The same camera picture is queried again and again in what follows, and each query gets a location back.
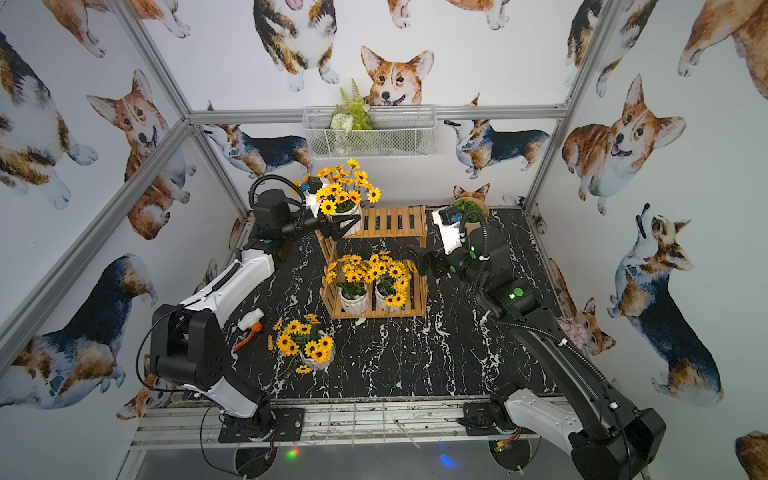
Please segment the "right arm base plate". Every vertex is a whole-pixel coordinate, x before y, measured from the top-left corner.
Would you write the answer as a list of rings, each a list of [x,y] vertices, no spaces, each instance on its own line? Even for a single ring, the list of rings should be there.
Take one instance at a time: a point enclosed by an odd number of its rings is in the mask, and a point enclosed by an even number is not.
[[[506,410],[497,401],[464,403],[462,412],[457,422],[468,436],[502,434],[514,429]]]

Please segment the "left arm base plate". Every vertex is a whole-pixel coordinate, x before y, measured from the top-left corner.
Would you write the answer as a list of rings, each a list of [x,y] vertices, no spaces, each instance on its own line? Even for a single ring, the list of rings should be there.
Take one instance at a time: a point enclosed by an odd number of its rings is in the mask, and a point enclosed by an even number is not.
[[[295,442],[303,431],[306,410],[262,406],[250,418],[223,416],[220,443]]]

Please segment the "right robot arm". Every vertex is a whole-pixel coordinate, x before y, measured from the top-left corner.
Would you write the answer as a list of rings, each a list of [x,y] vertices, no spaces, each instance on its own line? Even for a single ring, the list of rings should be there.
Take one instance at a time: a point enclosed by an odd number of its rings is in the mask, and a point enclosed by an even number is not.
[[[414,248],[421,274],[459,279],[476,309],[508,329],[552,378],[567,405],[519,387],[501,400],[503,419],[568,454],[584,479],[633,479],[655,459],[666,424],[639,409],[575,346],[529,283],[514,271],[510,246],[485,217],[454,206],[435,210],[441,244]]]

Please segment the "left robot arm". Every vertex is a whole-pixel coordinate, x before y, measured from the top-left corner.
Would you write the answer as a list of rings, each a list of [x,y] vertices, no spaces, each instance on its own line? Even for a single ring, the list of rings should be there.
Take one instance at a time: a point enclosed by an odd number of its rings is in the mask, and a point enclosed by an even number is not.
[[[358,214],[323,213],[316,202],[321,185],[317,177],[301,185],[275,174],[257,179],[248,194],[254,226],[238,257],[180,304],[158,308],[142,341],[152,375],[214,402],[239,437],[270,439],[278,421],[268,395],[233,368],[234,349],[223,328],[243,300],[275,274],[294,241],[313,232],[338,240],[360,222]]]

